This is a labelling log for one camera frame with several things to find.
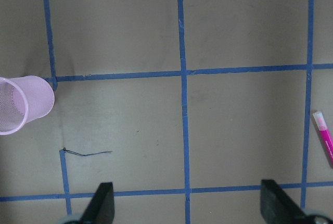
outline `pink marker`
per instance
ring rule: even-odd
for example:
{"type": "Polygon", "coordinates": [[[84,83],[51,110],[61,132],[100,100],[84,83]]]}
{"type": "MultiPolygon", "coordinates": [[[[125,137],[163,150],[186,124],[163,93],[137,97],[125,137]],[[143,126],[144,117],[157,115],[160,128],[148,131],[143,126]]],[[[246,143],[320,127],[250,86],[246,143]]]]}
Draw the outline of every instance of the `pink marker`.
{"type": "Polygon", "coordinates": [[[329,159],[331,160],[331,163],[333,165],[333,140],[324,120],[323,113],[321,111],[317,111],[313,113],[313,117],[317,123],[319,132],[321,133],[321,136],[327,148],[329,159]]]}

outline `pink cup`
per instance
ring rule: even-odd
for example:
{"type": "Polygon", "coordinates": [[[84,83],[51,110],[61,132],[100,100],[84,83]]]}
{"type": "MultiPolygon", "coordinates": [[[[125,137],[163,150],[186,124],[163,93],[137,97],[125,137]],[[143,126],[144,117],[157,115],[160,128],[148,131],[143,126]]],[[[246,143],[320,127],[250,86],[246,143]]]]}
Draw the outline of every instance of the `pink cup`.
{"type": "Polygon", "coordinates": [[[53,90],[44,79],[0,77],[0,135],[12,134],[27,122],[46,116],[53,105],[53,90]]]}

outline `clear marker cap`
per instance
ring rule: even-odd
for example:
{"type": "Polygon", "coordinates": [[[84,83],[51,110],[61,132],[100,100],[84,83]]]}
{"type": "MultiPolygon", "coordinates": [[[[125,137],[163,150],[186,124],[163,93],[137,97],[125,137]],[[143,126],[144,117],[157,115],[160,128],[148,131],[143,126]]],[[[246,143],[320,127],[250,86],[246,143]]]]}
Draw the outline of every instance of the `clear marker cap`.
{"type": "Polygon", "coordinates": [[[313,117],[320,131],[327,130],[327,125],[321,111],[313,113],[313,117]]]}

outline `black string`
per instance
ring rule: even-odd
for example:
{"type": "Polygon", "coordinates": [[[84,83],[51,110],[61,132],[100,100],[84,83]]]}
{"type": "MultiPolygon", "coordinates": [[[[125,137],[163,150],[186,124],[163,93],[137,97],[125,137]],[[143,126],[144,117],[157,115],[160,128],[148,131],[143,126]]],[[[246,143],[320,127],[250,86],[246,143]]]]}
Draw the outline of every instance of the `black string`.
{"type": "Polygon", "coordinates": [[[72,150],[67,150],[65,147],[63,148],[63,150],[66,152],[66,153],[69,153],[69,154],[73,154],[73,155],[77,155],[77,156],[81,156],[81,157],[86,157],[86,156],[91,156],[91,155],[99,155],[99,154],[111,154],[112,151],[103,151],[103,152],[98,152],[98,153],[92,153],[92,154],[80,154],[78,152],[74,152],[72,150]]]}

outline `grid square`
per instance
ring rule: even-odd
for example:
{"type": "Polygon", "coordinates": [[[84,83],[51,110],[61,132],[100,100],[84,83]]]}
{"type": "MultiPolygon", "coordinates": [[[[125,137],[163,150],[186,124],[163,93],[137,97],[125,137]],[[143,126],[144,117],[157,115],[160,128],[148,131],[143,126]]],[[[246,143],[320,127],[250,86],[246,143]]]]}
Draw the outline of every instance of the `grid square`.
{"type": "Polygon", "coordinates": [[[63,194],[61,139],[55,111],[0,135],[0,196],[63,194]]]}
{"type": "MultiPolygon", "coordinates": [[[[184,223],[184,195],[141,195],[115,197],[113,224],[184,223]]],[[[74,213],[82,213],[90,199],[72,199],[74,213]]]]}
{"type": "Polygon", "coordinates": [[[308,0],[184,0],[189,69],[306,63],[308,0]]]}
{"type": "Polygon", "coordinates": [[[314,40],[313,63],[332,63],[333,53],[333,2],[315,0],[314,2],[314,40]]]}
{"type": "MultiPolygon", "coordinates": [[[[321,110],[328,127],[331,129],[333,127],[332,79],[331,70],[314,70],[312,72],[311,113],[321,110]]],[[[307,181],[333,181],[333,167],[330,165],[326,148],[316,129],[311,115],[307,181]]]]}
{"type": "Polygon", "coordinates": [[[305,72],[188,78],[191,187],[299,183],[305,72]]]}
{"type": "Polygon", "coordinates": [[[43,0],[0,0],[0,76],[49,76],[43,0]]]}
{"type": "Polygon", "coordinates": [[[306,208],[323,212],[327,217],[333,219],[333,187],[321,186],[318,188],[307,188],[306,208]]]}
{"type": "Polygon", "coordinates": [[[0,202],[0,222],[9,224],[56,223],[66,216],[65,200],[0,202]]]}
{"type": "MultiPolygon", "coordinates": [[[[299,204],[299,189],[287,189],[285,192],[299,204]]],[[[265,224],[260,215],[260,191],[192,194],[191,223],[265,224]]]]}
{"type": "Polygon", "coordinates": [[[184,188],[179,77],[61,83],[57,90],[71,193],[184,188]]]}
{"type": "Polygon", "coordinates": [[[50,0],[58,75],[179,70],[177,0],[50,0]]]}

